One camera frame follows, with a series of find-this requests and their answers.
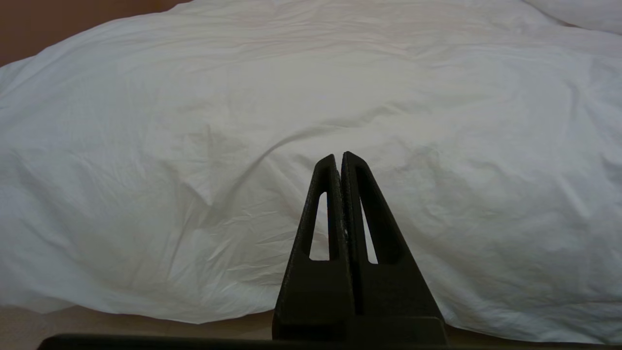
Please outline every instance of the pillow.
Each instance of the pillow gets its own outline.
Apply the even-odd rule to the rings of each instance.
[[[569,24],[622,34],[622,0],[525,0]]]

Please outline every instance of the white bedsheet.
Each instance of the white bedsheet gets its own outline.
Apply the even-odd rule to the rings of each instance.
[[[0,303],[268,310],[313,165],[350,150],[450,324],[622,343],[621,59],[518,0],[206,0],[76,35],[0,69]]]

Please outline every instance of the beige floor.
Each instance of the beige floor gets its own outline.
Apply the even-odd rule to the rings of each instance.
[[[60,333],[132,334],[198,338],[270,339],[272,312],[205,324],[187,324],[143,316],[111,315],[85,308],[40,315],[0,308],[0,349],[35,350],[41,341]],[[485,336],[448,327],[453,346],[546,346]]]

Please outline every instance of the brown wall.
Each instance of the brown wall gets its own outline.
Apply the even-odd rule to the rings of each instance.
[[[0,0],[0,67],[111,21],[189,0]]]

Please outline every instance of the white duvet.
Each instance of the white duvet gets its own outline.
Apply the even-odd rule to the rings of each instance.
[[[622,37],[518,0],[197,0],[1,68],[0,303],[271,309],[344,151],[448,323],[622,343]]]

